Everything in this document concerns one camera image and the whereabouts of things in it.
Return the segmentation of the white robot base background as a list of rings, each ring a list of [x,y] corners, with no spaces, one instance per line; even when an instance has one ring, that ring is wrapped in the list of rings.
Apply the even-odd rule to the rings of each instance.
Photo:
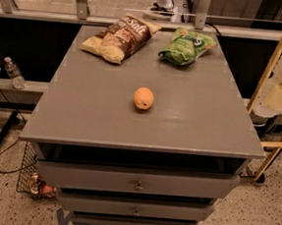
[[[174,0],[154,0],[152,5],[145,9],[143,16],[147,20],[174,22],[177,12]]]

